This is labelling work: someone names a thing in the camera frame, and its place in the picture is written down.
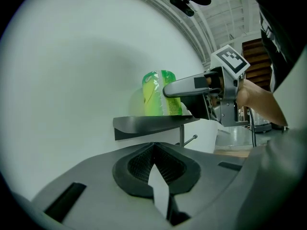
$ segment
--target metal rod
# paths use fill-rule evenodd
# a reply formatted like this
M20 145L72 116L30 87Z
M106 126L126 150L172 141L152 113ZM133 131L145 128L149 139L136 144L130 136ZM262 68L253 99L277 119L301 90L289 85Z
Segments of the metal rod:
M189 144L191 141L193 141L194 139L196 139L198 136L197 135L194 135L190 140L187 140L185 143L184 143L184 147Z
M184 147L184 125L180 125L180 140L179 145Z

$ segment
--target ceiling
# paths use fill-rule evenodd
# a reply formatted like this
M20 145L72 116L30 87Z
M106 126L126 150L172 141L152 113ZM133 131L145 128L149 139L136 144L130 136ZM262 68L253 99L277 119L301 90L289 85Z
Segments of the ceiling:
M212 0L209 6L190 3L193 17L171 5L169 0L143 0L170 19L190 41L203 65L210 54L229 42L260 31L260 15L255 0Z

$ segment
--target white wall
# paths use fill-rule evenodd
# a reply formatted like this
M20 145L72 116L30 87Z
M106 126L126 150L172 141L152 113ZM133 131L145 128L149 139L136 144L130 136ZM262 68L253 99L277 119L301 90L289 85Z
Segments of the white wall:
M139 0L27 0L0 43L1 171L32 199L80 161L179 131L115 142L113 117L142 109L142 78L203 71L165 17ZM213 151L216 123L186 126L189 148Z

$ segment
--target person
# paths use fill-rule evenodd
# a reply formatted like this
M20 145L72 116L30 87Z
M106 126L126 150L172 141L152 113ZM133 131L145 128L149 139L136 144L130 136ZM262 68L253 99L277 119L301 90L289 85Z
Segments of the person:
M274 90L276 90L295 65L307 43L306 26L302 19L306 14L306 2L305 0L256 1L260 9L262 42L272 60ZM210 4L211 0L202 0L202 3ZM236 102L239 108L247 106L270 122L287 126L287 121L273 93L251 81L246 79L240 81Z

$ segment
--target cable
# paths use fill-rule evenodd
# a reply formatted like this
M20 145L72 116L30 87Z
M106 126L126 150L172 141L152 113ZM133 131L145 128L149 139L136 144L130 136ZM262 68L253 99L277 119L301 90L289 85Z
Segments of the cable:
M251 118L251 126L252 126L252 142L253 142L253 147L256 147L257 146L257 143L256 143L256 134L255 134L255 124L254 124L254 117L253 117L253 112L251 110L251 108L249 109L249 114L250 114L250 118Z

